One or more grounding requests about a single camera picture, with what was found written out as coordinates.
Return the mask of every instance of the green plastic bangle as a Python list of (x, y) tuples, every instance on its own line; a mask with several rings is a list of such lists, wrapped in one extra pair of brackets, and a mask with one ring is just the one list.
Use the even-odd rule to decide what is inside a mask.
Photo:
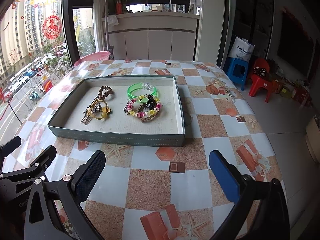
[(140, 96), (140, 95), (135, 95), (135, 96), (132, 95), (132, 92), (139, 90), (139, 89), (150, 90), (150, 92), (152, 91), (152, 93), (150, 93), (150, 95), (155, 96), (155, 97), (157, 96), (157, 89), (155, 86), (150, 85), (150, 84), (136, 83), (128, 88), (128, 91), (127, 91), (128, 98), (133, 99), (133, 98), (136, 98), (137, 96)]

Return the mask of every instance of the cabinet door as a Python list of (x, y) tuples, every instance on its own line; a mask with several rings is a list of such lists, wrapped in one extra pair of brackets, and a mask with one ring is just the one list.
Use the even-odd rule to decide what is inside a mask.
[(192, 61), (195, 43), (195, 33), (172, 31), (171, 59)]
[(125, 32), (127, 59), (148, 59), (148, 31)]
[(124, 33), (109, 34), (110, 45), (113, 47), (114, 59), (127, 59), (127, 52), (125, 48)]
[(148, 31), (149, 59), (171, 59), (172, 31)]

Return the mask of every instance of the red chair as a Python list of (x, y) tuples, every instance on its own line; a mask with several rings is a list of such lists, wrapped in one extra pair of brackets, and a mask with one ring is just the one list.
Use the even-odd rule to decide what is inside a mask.
[(91, 54), (79, 59), (74, 64), (74, 67), (77, 67), (78, 65), (80, 65), (82, 62), (84, 62), (86, 60), (108, 60), (110, 54), (111, 53), (109, 51), (99, 51), (99, 52), (91, 53)]
[(267, 98), (266, 98), (266, 103), (269, 101), (271, 92), (272, 92), (272, 82), (267, 81), (263, 79), (262, 77), (256, 75), (253, 73), (253, 70), (258, 67), (258, 68), (265, 68), (267, 73), (270, 71), (269, 64), (266, 60), (263, 58), (257, 58), (256, 61), (254, 62), (252, 71), (248, 75), (248, 79), (252, 80), (252, 86), (249, 91), (249, 96), (254, 97), (257, 93), (257, 91), (260, 88), (266, 89), (267, 92)]

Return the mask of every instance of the blue stool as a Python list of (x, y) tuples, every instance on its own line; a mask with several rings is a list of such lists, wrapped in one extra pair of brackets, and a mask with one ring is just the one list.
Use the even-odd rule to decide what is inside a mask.
[[(227, 76), (230, 78), (232, 82), (241, 84), (241, 90), (244, 90), (244, 83), (248, 73), (248, 63), (244, 60), (240, 60), (237, 58), (228, 57), (227, 60), (228, 62), (230, 62), (230, 65), (227, 71)], [(243, 66), (245, 68), (244, 74), (241, 73), (240, 66)]]

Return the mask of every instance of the television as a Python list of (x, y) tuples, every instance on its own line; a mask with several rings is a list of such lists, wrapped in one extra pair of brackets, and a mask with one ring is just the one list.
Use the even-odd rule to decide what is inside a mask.
[(278, 56), (307, 76), (313, 51), (313, 40), (290, 13), (283, 13)]

